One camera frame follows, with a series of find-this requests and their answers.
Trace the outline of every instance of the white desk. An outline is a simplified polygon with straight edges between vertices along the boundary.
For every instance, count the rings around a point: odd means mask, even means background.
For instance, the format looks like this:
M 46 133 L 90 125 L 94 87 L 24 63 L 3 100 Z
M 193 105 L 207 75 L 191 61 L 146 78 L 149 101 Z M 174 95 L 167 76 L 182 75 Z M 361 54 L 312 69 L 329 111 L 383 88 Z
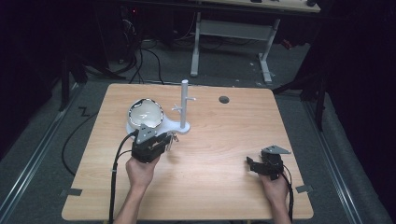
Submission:
M 228 4 L 243 7 L 262 7 L 279 10 L 292 10 L 300 12 L 320 12 L 320 8 L 318 7 L 318 5 L 315 5 L 314 7 L 309 7 L 306 5 L 306 1 L 300 0 L 280 0 L 279 2 L 263 0 L 261 3 L 252 3 L 248 0 L 203 0 L 201 2 Z M 195 27 L 195 43 L 191 61 L 191 76 L 198 76 L 200 35 L 216 35 L 265 41 L 266 45 L 262 50 L 262 53 L 259 53 L 259 60 L 262 68 L 264 82 L 266 84 L 271 84 L 271 74 L 268 69 L 268 64 L 266 60 L 270 48 L 273 44 L 279 23 L 280 19 L 275 20 L 272 26 L 253 25 L 227 21 L 201 20 L 201 13 L 198 12 Z

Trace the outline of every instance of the cable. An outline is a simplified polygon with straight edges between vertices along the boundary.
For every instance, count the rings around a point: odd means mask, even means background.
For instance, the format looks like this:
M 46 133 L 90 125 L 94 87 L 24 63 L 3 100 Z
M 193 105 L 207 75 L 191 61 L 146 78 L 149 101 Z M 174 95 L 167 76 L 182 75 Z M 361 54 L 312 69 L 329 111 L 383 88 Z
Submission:
M 163 83 L 163 78 L 161 77 L 161 63 L 160 63 L 160 58 L 157 56 L 157 54 L 155 54 L 153 51 L 151 51 L 151 50 L 149 50 L 149 49 L 143 49 L 143 50 L 150 52 L 150 53 L 153 54 L 153 55 L 155 56 L 155 58 L 157 59 L 157 62 L 158 62 L 158 78 L 160 79 L 161 83 L 162 83 L 163 85 L 165 85 L 165 84 Z
M 110 224 L 112 224 L 113 221 L 114 221 L 114 215 L 113 215 L 113 214 L 114 214 L 114 202 L 115 202 L 115 200 L 116 200 L 117 166 L 119 165 L 119 164 L 118 164 L 118 161 L 119 161 L 120 156 L 121 156 L 122 154 L 125 153 L 125 152 L 122 152 L 122 153 L 120 154 L 120 151 L 121 151 L 121 149 L 122 149 L 124 143 L 126 142 L 126 140 L 128 140 L 128 139 L 129 139 L 130 137 L 132 137 L 132 136 L 136 136 L 137 133 L 138 133 L 138 130 L 135 130 L 134 132 L 129 133 L 128 135 L 126 135 L 126 136 L 122 139 L 122 141 L 121 141 L 121 143 L 120 143 L 120 146 L 119 146 L 119 149 L 117 150 L 116 157 L 115 157 L 115 159 L 114 159 L 113 169 L 111 170 L 111 172 L 112 172 L 112 173 L 111 173 L 111 195 L 110 195 L 110 208 L 109 208 L 109 211 L 108 211 L 108 222 L 109 222 Z
M 80 123 L 77 128 L 75 130 L 73 130 L 73 132 L 71 132 L 69 134 L 69 136 L 67 137 L 66 141 L 64 142 L 64 147 L 62 148 L 62 163 L 64 164 L 64 168 L 66 168 L 66 170 L 72 175 L 75 176 L 76 174 L 69 168 L 69 166 L 66 163 L 66 160 L 64 159 L 64 152 L 67 146 L 67 143 L 69 142 L 69 140 L 72 138 L 72 136 L 77 132 L 77 130 L 84 125 L 88 120 L 90 120 L 91 118 L 95 117 L 99 112 L 93 113 L 92 115 L 90 115 L 87 119 L 85 119 L 84 121 L 82 121 L 82 123 Z
M 139 52 L 140 52 L 140 64 L 139 64 L 139 67 L 137 67 L 136 72 L 134 72 L 134 75 L 132 76 L 131 80 L 129 81 L 129 84 L 131 84 L 134 81 L 134 78 L 139 73 L 140 68 L 142 67 L 142 64 L 143 64 L 143 53 L 142 53 L 142 49 L 141 48 L 139 48 Z

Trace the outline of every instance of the tape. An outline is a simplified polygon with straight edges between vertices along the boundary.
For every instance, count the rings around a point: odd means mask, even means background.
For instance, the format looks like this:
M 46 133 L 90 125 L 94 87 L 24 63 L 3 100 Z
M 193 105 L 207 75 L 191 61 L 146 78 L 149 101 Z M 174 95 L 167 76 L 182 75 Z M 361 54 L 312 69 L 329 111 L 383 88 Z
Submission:
M 302 193 L 302 192 L 309 193 L 309 192 L 314 191 L 314 189 L 310 185 L 302 185 L 302 186 L 296 187 L 296 190 L 298 193 Z
M 59 194 L 61 197 L 65 197 L 67 195 L 80 196 L 82 189 L 63 189 Z

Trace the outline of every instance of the tabletop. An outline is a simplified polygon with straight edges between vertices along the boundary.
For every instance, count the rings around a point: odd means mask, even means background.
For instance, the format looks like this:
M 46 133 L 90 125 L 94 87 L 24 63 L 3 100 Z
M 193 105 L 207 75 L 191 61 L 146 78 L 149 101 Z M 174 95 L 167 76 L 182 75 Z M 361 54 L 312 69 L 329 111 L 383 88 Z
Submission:
M 139 99 L 149 98 L 172 120 L 180 104 L 181 86 L 111 84 L 96 122 L 62 216 L 67 220 L 107 220 L 111 169 L 121 140 L 126 136 L 126 115 Z M 188 133 L 178 134 L 170 151 L 156 166 L 141 203 L 141 220 L 253 220 L 270 219 L 271 208 L 262 183 L 246 163 L 249 156 L 260 161 L 264 147 L 277 145 L 291 154 L 282 155 L 294 187 L 304 184 L 276 100 L 270 90 L 189 86 Z M 229 98 L 228 104 L 219 101 Z M 125 142 L 122 151 L 131 148 Z M 115 215 L 129 189 L 124 165 L 130 153 L 120 157 Z M 306 192 L 294 193 L 294 218 L 311 218 L 313 210 Z

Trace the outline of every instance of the metal bowl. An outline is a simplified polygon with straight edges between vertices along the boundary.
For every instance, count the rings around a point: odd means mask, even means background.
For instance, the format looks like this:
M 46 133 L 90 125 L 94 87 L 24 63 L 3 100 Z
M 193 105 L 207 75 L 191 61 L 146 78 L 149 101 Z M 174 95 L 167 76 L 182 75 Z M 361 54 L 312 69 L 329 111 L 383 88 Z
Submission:
M 139 129 L 142 123 L 156 128 L 163 122 L 163 109 L 151 99 L 141 99 L 128 110 L 127 119 L 133 129 Z

